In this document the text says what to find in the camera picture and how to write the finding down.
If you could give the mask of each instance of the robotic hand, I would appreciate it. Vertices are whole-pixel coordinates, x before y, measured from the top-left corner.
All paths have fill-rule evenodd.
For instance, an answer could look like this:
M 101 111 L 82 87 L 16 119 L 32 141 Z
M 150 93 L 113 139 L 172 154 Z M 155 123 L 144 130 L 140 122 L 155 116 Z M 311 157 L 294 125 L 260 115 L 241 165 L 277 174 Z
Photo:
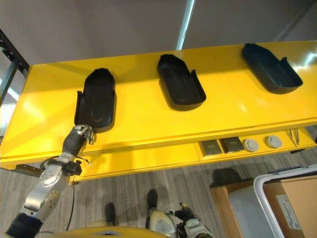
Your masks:
M 33 238 L 58 203 L 69 177 L 80 175 L 81 162 L 74 162 L 85 141 L 93 143 L 94 133 L 89 125 L 77 125 L 65 138 L 62 154 L 50 160 L 38 184 L 27 196 L 23 208 L 11 223 L 4 237 Z
M 193 214 L 186 203 L 180 203 L 179 205 L 181 206 L 180 210 L 165 209 L 165 213 L 174 215 L 183 221 L 176 226 L 180 238 L 213 238 L 207 227 Z

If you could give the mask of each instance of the white bin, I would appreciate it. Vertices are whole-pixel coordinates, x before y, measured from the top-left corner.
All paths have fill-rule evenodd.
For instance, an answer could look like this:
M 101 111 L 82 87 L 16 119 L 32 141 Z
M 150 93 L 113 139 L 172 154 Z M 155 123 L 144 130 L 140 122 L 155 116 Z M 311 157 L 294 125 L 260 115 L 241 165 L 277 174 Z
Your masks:
M 263 184 L 271 180 L 305 176 L 317 172 L 317 165 L 256 177 L 253 186 L 229 193 L 229 201 L 244 238 L 284 238 Z

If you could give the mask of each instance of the black plastic tray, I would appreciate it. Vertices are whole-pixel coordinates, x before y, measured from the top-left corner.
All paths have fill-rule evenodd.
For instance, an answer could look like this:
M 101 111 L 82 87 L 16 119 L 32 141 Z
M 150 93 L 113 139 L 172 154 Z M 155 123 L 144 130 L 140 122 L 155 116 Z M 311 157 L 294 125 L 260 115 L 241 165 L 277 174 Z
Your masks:
M 244 45 L 242 55 L 258 75 L 262 85 L 272 93 L 289 93 L 303 85 L 286 57 L 279 61 L 268 49 L 250 43 Z
M 100 133 L 113 127 L 115 81 L 106 68 L 95 69 L 85 80 L 84 91 L 77 91 L 75 125 L 88 124 Z
M 190 73 L 185 62 L 174 55 L 162 55 L 158 63 L 160 85 L 169 106 L 188 111 L 200 106 L 206 94 L 196 71 Z

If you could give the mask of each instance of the floor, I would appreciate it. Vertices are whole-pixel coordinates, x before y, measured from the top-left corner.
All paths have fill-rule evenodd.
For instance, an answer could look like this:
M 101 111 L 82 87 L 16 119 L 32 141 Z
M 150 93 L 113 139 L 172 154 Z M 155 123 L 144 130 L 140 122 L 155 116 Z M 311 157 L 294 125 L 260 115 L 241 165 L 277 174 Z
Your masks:
M 315 138 L 317 126 L 310 127 L 309 131 Z M 159 195 L 159 208 L 178 209 L 179 202 L 186 202 L 215 238 L 224 238 L 225 234 L 209 192 L 210 185 L 254 179 L 275 169 L 312 164 L 317 164 L 317 147 L 296 154 L 282 153 L 84 181 L 75 186 L 75 206 L 70 230 L 102 219 L 104 205 L 108 202 L 115 204 L 118 225 L 144 227 L 147 215 L 146 196 L 151 188 L 155 188 Z M 36 183 L 36 178 L 0 170 L 0 231 L 8 228 Z M 69 186 L 43 225 L 42 231 L 60 233 L 66 229 L 71 201 L 72 188 Z

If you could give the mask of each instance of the yellow table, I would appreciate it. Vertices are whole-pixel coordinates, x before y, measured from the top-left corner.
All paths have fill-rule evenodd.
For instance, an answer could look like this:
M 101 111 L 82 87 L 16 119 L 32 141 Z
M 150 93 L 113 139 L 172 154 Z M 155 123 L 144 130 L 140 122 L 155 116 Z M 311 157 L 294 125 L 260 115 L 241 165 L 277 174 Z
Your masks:
M 108 68 L 114 76 L 117 105 L 114 127 L 98 134 L 96 143 L 81 154 L 102 161 L 90 169 L 89 176 L 99 171 L 105 176 L 210 162 L 200 158 L 196 142 L 231 136 L 262 138 L 265 133 L 317 124 L 315 58 L 306 65 L 309 53 L 316 53 L 317 42 L 260 45 L 279 59 L 287 56 L 304 84 L 284 95 L 268 92 L 243 60 L 243 45 L 33 65 L 0 147 L 0 166 L 14 169 L 17 164 L 59 154 L 74 126 L 76 91 L 83 89 L 86 77 L 99 67 Z M 157 72 L 159 57 L 165 53 L 182 58 L 190 70 L 196 69 L 207 95 L 200 107 L 187 112 L 168 107 Z M 303 148 L 315 146 L 309 137 L 301 143 Z M 102 159 L 115 155 L 121 158 L 125 153 L 133 155 L 129 158 L 137 160 L 139 166 L 114 169 L 119 160 Z M 158 164 L 144 162 L 156 158 L 156 154 L 167 159 Z M 228 155 L 223 155 L 219 160 L 226 158 Z

